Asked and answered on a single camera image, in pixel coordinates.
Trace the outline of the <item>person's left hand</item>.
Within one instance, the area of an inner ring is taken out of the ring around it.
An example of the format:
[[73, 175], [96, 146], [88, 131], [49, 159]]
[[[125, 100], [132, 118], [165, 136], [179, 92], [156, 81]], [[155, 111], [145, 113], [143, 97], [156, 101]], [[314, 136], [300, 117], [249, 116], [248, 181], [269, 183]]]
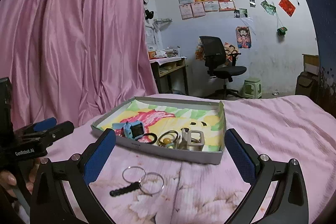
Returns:
[[[26, 188], [28, 189], [30, 193], [33, 192], [35, 178], [36, 178], [40, 163], [41, 163], [40, 158], [35, 159], [31, 165], [29, 173], [25, 175], [27, 177]], [[1, 186], [6, 190], [6, 192], [10, 196], [12, 196], [13, 198], [17, 197], [16, 194], [14, 193], [14, 187], [17, 186], [17, 180], [15, 176], [9, 171], [3, 170], [1, 172]]]

